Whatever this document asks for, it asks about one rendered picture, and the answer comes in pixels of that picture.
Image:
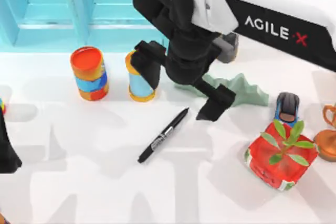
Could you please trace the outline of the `blue and yellow can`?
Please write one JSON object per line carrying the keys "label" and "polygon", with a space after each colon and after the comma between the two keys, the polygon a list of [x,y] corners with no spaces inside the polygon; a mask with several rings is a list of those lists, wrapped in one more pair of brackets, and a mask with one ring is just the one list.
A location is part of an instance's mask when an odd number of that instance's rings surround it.
{"label": "blue and yellow can", "polygon": [[129,52],[125,58],[125,65],[129,72],[129,94],[136,102],[148,102],[155,97],[155,90],[131,65],[131,59],[135,50]]}

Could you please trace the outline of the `pale green crumpled cloth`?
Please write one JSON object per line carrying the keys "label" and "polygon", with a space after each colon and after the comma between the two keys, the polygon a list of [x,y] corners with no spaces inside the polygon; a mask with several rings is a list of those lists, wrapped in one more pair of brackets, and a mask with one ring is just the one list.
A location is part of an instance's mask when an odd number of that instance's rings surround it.
{"label": "pale green crumpled cloth", "polygon": [[202,78],[214,88],[218,88],[222,84],[235,92],[236,98],[232,104],[233,107],[242,104],[268,106],[269,94],[256,84],[249,84],[243,73],[239,73],[232,79],[213,78],[210,74],[205,74]]}

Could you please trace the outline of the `grey rounded box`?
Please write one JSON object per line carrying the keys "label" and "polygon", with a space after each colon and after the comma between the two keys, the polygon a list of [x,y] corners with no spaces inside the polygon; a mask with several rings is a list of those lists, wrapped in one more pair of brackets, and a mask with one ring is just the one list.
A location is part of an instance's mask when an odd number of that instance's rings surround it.
{"label": "grey rounded box", "polygon": [[235,33],[220,35],[213,43],[221,49],[217,59],[223,63],[232,62],[237,55],[239,36]]}

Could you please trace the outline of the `orange and blue can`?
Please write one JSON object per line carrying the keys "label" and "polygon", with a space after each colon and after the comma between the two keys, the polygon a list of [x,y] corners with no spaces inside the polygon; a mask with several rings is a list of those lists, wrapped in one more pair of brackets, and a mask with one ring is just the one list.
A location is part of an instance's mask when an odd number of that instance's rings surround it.
{"label": "orange and blue can", "polygon": [[93,46],[76,49],[70,56],[71,67],[80,96],[88,101],[104,98],[109,91],[102,52]]}

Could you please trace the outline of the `black marker pen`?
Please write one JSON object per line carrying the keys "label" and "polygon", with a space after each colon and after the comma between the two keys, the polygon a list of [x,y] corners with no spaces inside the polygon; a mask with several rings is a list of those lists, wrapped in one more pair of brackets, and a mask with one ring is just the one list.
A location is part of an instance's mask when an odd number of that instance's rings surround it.
{"label": "black marker pen", "polygon": [[150,143],[150,145],[141,153],[138,158],[138,163],[145,162],[155,150],[168,138],[168,136],[174,132],[176,127],[188,114],[189,108],[182,110],[166,127],[162,132]]}

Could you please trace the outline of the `blue and black toy car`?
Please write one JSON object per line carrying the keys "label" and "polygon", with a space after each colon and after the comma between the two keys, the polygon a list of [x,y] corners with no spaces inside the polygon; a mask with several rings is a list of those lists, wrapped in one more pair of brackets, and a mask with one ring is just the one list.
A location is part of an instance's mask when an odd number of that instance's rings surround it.
{"label": "blue and black toy car", "polygon": [[298,110],[300,99],[290,92],[279,93],[276,101],[274,119],[293,127],[298,122]]}

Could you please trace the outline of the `red plant pot with plant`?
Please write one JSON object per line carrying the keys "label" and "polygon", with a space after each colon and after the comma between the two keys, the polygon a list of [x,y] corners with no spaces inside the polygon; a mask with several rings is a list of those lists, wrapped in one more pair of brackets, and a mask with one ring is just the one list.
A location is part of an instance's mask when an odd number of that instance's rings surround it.
{"label": "red plant pot with plant", "polygon": [[274,120],[246,149],[245,164],[270,187],[291,189],[319,154],[302,134],[304,126],[303,121],[290,127]]}

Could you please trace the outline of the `bronze trophy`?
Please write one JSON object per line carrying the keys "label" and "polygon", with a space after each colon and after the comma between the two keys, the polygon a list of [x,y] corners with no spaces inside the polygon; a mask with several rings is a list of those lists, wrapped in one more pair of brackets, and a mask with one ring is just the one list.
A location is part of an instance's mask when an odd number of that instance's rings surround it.
{"label": "bronze trophy", "polygon": [[328,162],[336,162],[336,104],[325,105],[322,110],[323,119],[333,129],[320,131],[315,137],[319,156]]}

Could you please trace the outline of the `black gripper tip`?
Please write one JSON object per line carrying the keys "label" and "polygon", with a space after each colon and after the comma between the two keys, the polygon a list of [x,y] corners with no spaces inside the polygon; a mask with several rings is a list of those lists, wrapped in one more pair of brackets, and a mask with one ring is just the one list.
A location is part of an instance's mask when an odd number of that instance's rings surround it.
{"label": "black gripper tip", "polygon": [[22,161],[12,147],[0,108],[0,174],[12,174],[22,166]]}

